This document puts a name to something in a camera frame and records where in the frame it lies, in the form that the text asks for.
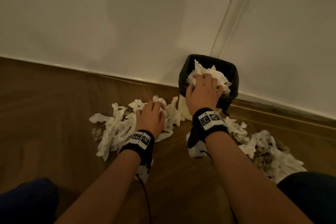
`black cable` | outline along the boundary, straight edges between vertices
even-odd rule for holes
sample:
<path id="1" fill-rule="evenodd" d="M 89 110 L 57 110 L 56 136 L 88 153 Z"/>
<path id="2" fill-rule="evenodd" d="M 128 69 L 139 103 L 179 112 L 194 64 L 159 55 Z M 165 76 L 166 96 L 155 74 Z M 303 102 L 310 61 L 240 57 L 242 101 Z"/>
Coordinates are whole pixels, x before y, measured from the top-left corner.
<path id="1" fill-rule="evenodd" d="M 141 180 L 139 174 L 135 174 L 135 176 L 139 179 L 139 182 L 142 185 L 143 191 L 145 192 L 145 197 L 146 197 L 146 201 L 147 201 L 147 207 L 148 207 L 148 214 L 149 214 L 149 224 L 152 224 L 152 212 L 151 212 L 151 206 L 149 205 L 149 199 L 148 199 L 148 195 L 147 195 L 147 191 L 145 188 L 145 184 L 144 182 Z"/>
<path id="2" fill-rule="evenodd" d="M 212 159 L 211 155 L 208 154 L 206 151 L 200 151 L 200 152 L 205 152 Z"/>

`black wristband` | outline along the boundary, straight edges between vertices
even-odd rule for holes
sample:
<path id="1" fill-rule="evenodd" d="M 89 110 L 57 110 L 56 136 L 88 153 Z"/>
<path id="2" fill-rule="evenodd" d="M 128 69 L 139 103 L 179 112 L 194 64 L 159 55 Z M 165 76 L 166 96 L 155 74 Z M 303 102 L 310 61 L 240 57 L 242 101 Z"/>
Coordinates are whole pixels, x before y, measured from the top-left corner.
<path id="1" fill-rule="evenodd" d="M 224 126 L 222 117 L 210 108 L 202 108 L 195 112 L 192 117 L 192 125 L 194 134 L 198 134 L 197 138 L 203 142 L 213 132 L 229 133 L 227 127 Z"/>
<path id="2" fill-rule="evenodd" d="M 125 140 L 119 153 L 127 149 L 135 151 L 141 158 L 140 165 L 143 166 L 152 162 L 153 147 L 153 134 L 148 130 L 140 129 Z"/>

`wooden floor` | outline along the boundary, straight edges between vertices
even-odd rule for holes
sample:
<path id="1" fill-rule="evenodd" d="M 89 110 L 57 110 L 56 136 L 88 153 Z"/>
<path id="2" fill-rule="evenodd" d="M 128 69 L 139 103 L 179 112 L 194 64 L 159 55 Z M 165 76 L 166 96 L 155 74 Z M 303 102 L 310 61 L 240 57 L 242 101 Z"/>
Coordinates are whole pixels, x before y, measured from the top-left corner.
<path id="1" fill-rule="evenodd" d="M 0 58 L 0 193 L 39 177 L 60 187 L 61 214 L 113 161 L 95 156 L 89 117 L 113 113 L 111 103 L 159 95 L 170 102 L 177 88 Z M 229 114 L 282 141 L 309 171 L 336 176 L 334 123 L 264 111 L 234 101 Z M 233 223 L 209 158 L 190 159 L 185 135 L 191 122 L 154 148 L 146 185 L 154 223 Z M 148 223 L 143 190 L 134 182 L 117 223 Z"/>

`trash bin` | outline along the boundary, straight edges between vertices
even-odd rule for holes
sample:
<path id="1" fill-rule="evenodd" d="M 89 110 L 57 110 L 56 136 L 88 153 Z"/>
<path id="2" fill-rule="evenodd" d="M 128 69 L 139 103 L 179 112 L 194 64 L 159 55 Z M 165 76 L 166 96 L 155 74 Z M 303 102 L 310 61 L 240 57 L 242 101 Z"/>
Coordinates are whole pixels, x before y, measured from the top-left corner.
<path id="1" fill-rule="evenodd" d="M 211 68 L 215 65 L 216 70 L 222 72 L 229 82 L 232 82 L 232 85 L 229 87 L 229 95 L 223 94 L 217 102 L 217 107 L 221 108 L 223 112 L 226 112 L 233 99 L 238 96 L 239 76 L 236 66 L 230 62 L 214 57 L 198 54 L 189 55 L 181 69 L 178 79 L 180 94 L 184 97 L 186 96 L 187 87 L 189 86 L 187 77 L 195 69 L 195 60 L 197 60 L 204 68 Z"/>

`person's right arm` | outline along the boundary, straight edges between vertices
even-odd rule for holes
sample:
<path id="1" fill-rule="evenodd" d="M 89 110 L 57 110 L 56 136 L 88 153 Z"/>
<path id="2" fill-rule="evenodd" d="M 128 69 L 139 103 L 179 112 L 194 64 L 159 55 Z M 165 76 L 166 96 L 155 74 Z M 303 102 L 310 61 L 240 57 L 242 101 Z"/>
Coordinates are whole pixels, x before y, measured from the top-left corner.
<path id="1" fill-rule="evenodd" d="M 191 115 L 204 107 L 214 110 L 222 94 L 222 89 L 217 89 L 217 79 L 210 74 L 195 77 L 195 89 L 190 85 L 186 94 Z M 227 133 L 211 133 L 205 143 L 239 223 L 312 223 L 254 166 Z"/>

